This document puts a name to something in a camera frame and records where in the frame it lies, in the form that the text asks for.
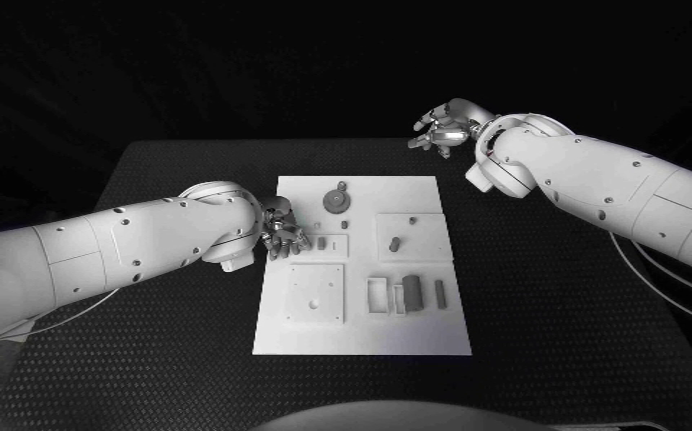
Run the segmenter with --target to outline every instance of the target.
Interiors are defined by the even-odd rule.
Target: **black table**
[[[692,350],[664,301],[609,234],[538,190],[522,200],[478,191],[465,179],[472,154],[453,149],[446,161],[406,138],[137,142],[97,210],[214,180],[263,197],[280,175],[437,176],[473,357],[253,356],[257,247],[251,267],[227,274],[198,262],[32,336],[0,416],[31,429],[247,429],[322,405],[407,399],[545,424],[690,429]]]

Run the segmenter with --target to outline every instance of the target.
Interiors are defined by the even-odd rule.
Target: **cable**
[[[639,252],[645,255],[646,260],[672,277],[675,278],[681,283],[687,284],[692,288],[692,282],[690,282],[685,278],[681,278],[672,271],[669,271],[658,262],[656,260],[649,256],[648,252],[642,249],[642,246],[639,243],[635,241],[632,242],[635,247],[639,249]]]
[[[659,290],[659,288],[649,282],[649,280],[642,276],[642,273],[638,271],[638,268],[635,267],[635,265],[630,263],[630,260],[628,259],[628,256],[625,255],[625,252],[620,248],[620,245],[618,244],[618,241],[616,241],[616,235],[613,233],[610,233],[610,238],[613,239],[613,243],[616,245],[616,248],[618,248],[618,251],[620,252],[620,256],[623,257],[625,259],[625,262],[628,263],[628,266],[630,266],[630,269],[635,271],[635,274],[639,276],[639,278],[642,279],[642,281],[646,283],[646,285],[654,289],[654,291],[656,292],[656,294],[674,305],[677,306],[682,311],[685,311],[685,313],[688,313],[691,316],[692,316],[692,311],[682,305],[678,303],[678,301],[675,301],[675,299],[669,298],[668,295]]]
[[[21,334],[12,334],[11,336],[0,336],[0,339],[9,339],[9,338],[19,338],[21,336],[29,336],[31,334],[38,334],[38,333],[42,333],[44,331],[48,331],[50,329],[54,329],[57,328],[58,326],[62,326],[65,323],[70,323],[70,321],[73,321],[74,319],[77,319],[80,316],[83,316],[84,314],[87,314],[116,293],[117,291],[120,291],[120,288],[113,290],[111,293],[109,294],[109,296],[97,303],[97,304],[93,304],[83,312],[80,312],[78,314],[75,314],[71,318],[68,318],[65,321],[61,321],[58,324],[54,324],[52,326],[50,326],[48,328],[44,328],[44,329],[39,329],[37,331],[32,331],[29,333],[21,333]],[[51,313],[52,311],[48,311],[47,313],[44,314],[39,314],[39,316],[37,316],[35,319],[39,319],[42,318],[48,313]]]

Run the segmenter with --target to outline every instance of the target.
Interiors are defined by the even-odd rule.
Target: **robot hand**
[[[287,258],[290,252],[300,254],[300,251],[310,249],[312,243],[296,223],[290,201],[276,196],[266,200],[264,209],[261,238],[270,251],[270,260],[274,261],[277,256]]]
[[[408,147],[423,146],[427,151],[436,144],[440,155],[449,159],[450,147],[459,146],[469,137],[476,136],[494,119],[495,116],[479,105],[456,98],[423,115],[414,131],[420,131],[429,124],[432,126],[429,132],[408,142]]]

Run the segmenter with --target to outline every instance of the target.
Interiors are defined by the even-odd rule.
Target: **table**
[[[445,160],[407,138],[146,141],[127,148],[97,210],[233,180],[259,198],[280,175],[437,176],[472,357],[254,356],[264,247],[227,274],[189,268],[123,289],[32,336],[0,416],[32,429],[247,429],[339,402],[457,403],[544,424],[692,426],[692,350],[609,234],[535,190],[483,194],[472,150]],[[58,310],[45,326],[93,301]]]

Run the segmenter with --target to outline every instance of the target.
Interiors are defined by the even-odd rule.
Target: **white robotic arm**
[[[310,242],[284,223],[290,202],[272,203],[266,209],[238,184],[217,181],[176,198],[0,233],[0,336],[47,311],[198,259],[227,272],[251,265],[260,237],[273,259],[292,244],[300,253]]]
[[[434,108],[410,147],[476,139],[469,181],[524,198],[541,188],[551,202],[600,228],[692,265],[692,172],[635,149],[574,132],[538,114],[494,116],[463,99]]]

